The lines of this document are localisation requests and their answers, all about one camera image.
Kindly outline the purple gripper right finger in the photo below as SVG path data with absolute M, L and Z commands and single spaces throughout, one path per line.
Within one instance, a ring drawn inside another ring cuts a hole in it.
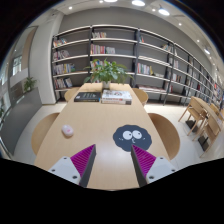
M 131 148 L 131 157 L 140 187 L 153 183 L 177 171 L 165 157 L 155 157 L 135 145 Z

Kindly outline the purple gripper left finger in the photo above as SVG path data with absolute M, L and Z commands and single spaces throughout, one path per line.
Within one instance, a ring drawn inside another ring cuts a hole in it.
M 81 187 L 86 187 L 95 157 L 96 145 L 93 144 L 71 157 L 63 156 L 49 169 L 49 172 Z

